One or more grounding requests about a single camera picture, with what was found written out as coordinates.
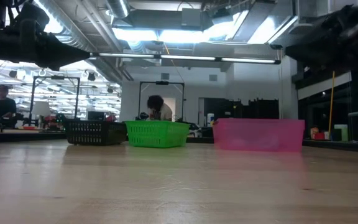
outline wooden table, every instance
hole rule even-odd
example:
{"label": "wooden table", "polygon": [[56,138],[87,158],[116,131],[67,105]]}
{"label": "wooden table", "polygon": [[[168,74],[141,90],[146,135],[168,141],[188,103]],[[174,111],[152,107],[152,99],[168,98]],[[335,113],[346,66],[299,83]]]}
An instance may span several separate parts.
{"label": "wooden table", "polygon": [[0,144],[0,223],[358,224],[358,152]]}

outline black basket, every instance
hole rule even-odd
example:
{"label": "black basket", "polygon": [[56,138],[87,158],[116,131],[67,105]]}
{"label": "black basket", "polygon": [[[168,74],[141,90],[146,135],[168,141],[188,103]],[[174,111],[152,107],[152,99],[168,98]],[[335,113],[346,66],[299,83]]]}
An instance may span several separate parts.
{"label": "black basket", "polygon": [[108,146],[126,141],[127,127],[124,123],[109,121],[65,122],[67,141],[70,144]]}

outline metal frame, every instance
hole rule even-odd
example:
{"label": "metal frame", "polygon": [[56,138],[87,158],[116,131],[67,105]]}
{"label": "metal frame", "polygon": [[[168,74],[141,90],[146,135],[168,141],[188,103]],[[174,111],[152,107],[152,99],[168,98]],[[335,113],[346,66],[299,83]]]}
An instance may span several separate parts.
{"label": "metal frame", "polygon": [[[139,104],[138,104],[138,107],[137,107],[137,115],[140,116],[140,101],[141,101],[141,97],[142,97],[142,85],[144,83],[152,83],[152,84],[156,84],[158,85],[158,82],[140,82],[139,84]],[[171,83],[171,82],[168,82],[168,85],[182,85],[182,91],[181,91],[181,117],[184,117],[184,112],[183,112],[183,109],[184,109],[184,106],[185,106],[185,84],[184,83]]]}
{"label": "metal frame", "polygon": [[[33,104],[34,104],[34,93],[35,93],[35,87],[37,87],[37,79],[38,78],[50,78],[53,79],[55,78],[55,76],[34,76],[33,77],[33,81],[32,81],[32,91],[31,91],[31,102],[30,102],[30,115],[29,115],[29,120],[31,121],[31,117],[32,117],[32,109],[33,109]],[[78,77],[58,77],[57,79],[59,80],[64,80],[64,79],[74,79],[77,80],[77,95],[75,98],[75,112],[74,112],[74,118],[77,118],[77,110],[78,110],[78,95],[80,94],[80,84],[81,84],[81,78]]]}

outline person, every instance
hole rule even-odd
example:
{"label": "person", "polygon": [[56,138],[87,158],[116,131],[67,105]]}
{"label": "person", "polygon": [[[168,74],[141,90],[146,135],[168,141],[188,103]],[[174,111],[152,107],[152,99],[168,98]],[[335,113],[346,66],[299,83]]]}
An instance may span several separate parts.
{"label": "person", "polygon": [[150,120],[172,121],[172,110],[161,96],[150,96],[147,100]]}
{"label": "person", "polygon": [[16,102],[7,97],[9,89],[0,85],[0,119],[11,119],[16,114]]}

